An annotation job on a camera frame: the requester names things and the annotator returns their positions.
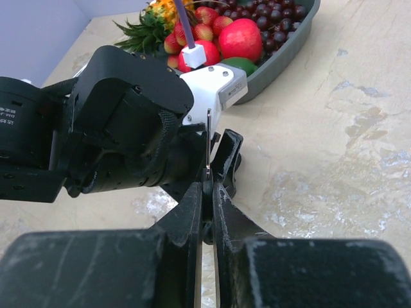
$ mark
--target pineapple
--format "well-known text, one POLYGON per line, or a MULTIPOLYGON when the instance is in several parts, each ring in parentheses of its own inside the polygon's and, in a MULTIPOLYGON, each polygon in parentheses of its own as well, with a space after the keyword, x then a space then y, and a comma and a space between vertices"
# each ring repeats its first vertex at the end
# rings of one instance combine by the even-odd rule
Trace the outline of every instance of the pineapple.
MULTIPOLYGON (((189 19, 196 22, 193 20, 194 5, 190 1, 192 0, 183 0, 183 3, 189 19)), ((126 26, 122 26, 114 21, 114 24, 129 37, 127 40, 115 43, 115 46, 128 52, 151 53, 156 56, 179 19, 177 9, 173 0, 156 0, 150 3, 143 13, 140 13, 139 24, 130 24, 126 21, 126 26)))

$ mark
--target beige tile floor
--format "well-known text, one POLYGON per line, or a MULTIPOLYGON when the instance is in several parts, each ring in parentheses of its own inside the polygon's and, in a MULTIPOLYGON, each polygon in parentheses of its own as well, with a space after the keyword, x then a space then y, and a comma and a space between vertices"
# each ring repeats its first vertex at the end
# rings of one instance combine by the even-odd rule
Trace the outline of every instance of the beige tile floor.
MULTIPOLYGON (((323 0, 306 45, 220 131, 241 133, 237 206, 279 237, 388 241, 411 266, 411 31, 409 0, 323 0)), ((121 38, 94 19, 49 77, 70 78, 121 38)), ((0 251, 32 230, 149 227, 175 204, 159 189, 129 189, 52 204, 2 201, 0 251)), ((214 307, 212 250, 204 248, 203 307, 214 307)))

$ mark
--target yellow fruit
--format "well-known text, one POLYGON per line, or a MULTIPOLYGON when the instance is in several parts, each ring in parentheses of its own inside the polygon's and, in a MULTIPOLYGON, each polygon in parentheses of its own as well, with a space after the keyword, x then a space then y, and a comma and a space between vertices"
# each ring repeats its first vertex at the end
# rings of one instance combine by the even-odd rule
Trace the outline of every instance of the yellow fruit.
MULTIPOLYGON (((193 0, 183 0, 187 10, 194 12, 194 4, 186 5, 193 0)), ((162 17, 166 30, 172 30, 177 22, 177 9, 173 0, 155 0, 148 5, 146 12, 151 12, 153 15, 162 17)))

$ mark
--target dark red grape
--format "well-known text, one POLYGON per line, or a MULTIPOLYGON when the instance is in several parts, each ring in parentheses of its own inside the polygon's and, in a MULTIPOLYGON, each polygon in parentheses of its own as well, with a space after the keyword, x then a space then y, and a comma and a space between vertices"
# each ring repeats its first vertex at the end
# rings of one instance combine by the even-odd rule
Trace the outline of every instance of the dark red grape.
POLYGON ((293 23, 292 31, 296 31, 299 28, 300 25, 301 25, 301 22, 298 22, 298 21, 293 23))
POLYGON ((271 33, 268 31, 261 32, 261 39, 263 42, 267 41, 271 37, 271 33))
POLYGON ((288 32, 288 34, 287 34, 287 40, 289 40, 290 37, 291 37, 293 34, 294 34, 294 31, 288 32))
POLYGON ((256 12, 258 15, 262 16, 263 10, 267 7, 265 4, 259 4, 256 8, 256 12))
POLYGON ((237 0, 227 0, 227 3, 231 9, 235 9, 237 6, 237 0))
POLYGON ((252 1, 249 1, 245 4, 245 9, 249 11, 250 13, 254 13, 256 8, 257 6, 252 1))
POLYGON ((285 43, 287 36, 284 32, 278 31, 273 34, 272 38, 274 39, 274 42, 277 45, 277 47, 280 48, 285 43))
POLYGON ((232 20, 236 21, 237 19, 241 18, 241 13, 238 13, 238 12, 234 11, 234 12, 231 13, 230 18, 232 20))
POLYGON ((218 2, 219 2, 217 4, 218 8, 222 8, 222 9, 226 10, 230 7, 229 5, 227 5, 227 0, 218 0, 218 2))
POLYGON ((271 9, 269 7, 266 7, 264 10, 261 11, 260 15, 269 18, 271 15, 271 9))
POLYGON ((251 13, 249 11, 244 10, 241 12, 241 18, 251 19, 251 13))
POLYGON ((284 18, 282 21, 280 21, 280 29, 283 32, 291 31, 292 26, 293 26, 293 21, 289 18, 284 18))
POLYGON ((283 10, 283 18, 290 18, 292 19, 294 15, 294 11, 291 8, 286 8, 283 10))
POLYGON ((219 16, 223 15, 225 9, 223 8, 215 8, 215 11, 218 13, 219 16))
POLYGON ((253 14, 251 14, 251 19, 254 22, 257 22, 257 20, 259 19, 259 15, 257 14, 257 12, 254 12, 253 14))
POLYGON ((231 13, 232 13, 232 10, 226 10, 226 11, 224 12, 223 16, 230 17, 230 16, 231 16, 231 13))
POLYGON ((283 6, 283 10, 286 8, 294 8, 294 0, 283 0, 281 5, 283 6))
POLYGON ((264 49, 268 53, 275 49, 275 42, 272 38, 269 38, 268 40, 265 41, 264 49))
POLYGON ((283 19, 283 16, 281 15, 281 12, 280 12, 280 11, 275 10, 275 11, 272 11, 272 12, 271 12, 271 14, 270 14, 270 21, 271 21, 273 24, 279 23, 282 19, 283 19))
POLYGON ((269 23, 267 17, 260 17, 257 20, 257 26, 261 31, 267 30, 268 27, 270 26, 270 23, 269 23))
POLYGON ((274 5, 275 5, 274 0, 269 0, 269 2, 267 3, 267 6, 268 6, 270 9, 272 9, 272 8, 274 7, 274 5))
POLYGON ((294 9, 295 19, 300 21, 307 16, 307 9, 303 5, 296 5, 294 9))

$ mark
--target white wall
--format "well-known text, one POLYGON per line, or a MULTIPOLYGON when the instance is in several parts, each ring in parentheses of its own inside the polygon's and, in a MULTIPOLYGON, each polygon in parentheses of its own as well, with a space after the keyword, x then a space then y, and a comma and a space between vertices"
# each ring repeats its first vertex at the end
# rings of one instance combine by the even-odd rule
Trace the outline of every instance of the white wall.
POLYGON ((99 16, 138 12, 152 0, 74 0, 90 19, 99 16))
POLYGON ((88 23, 72 0, 0 0, 0 76, 41 86, 88 23))

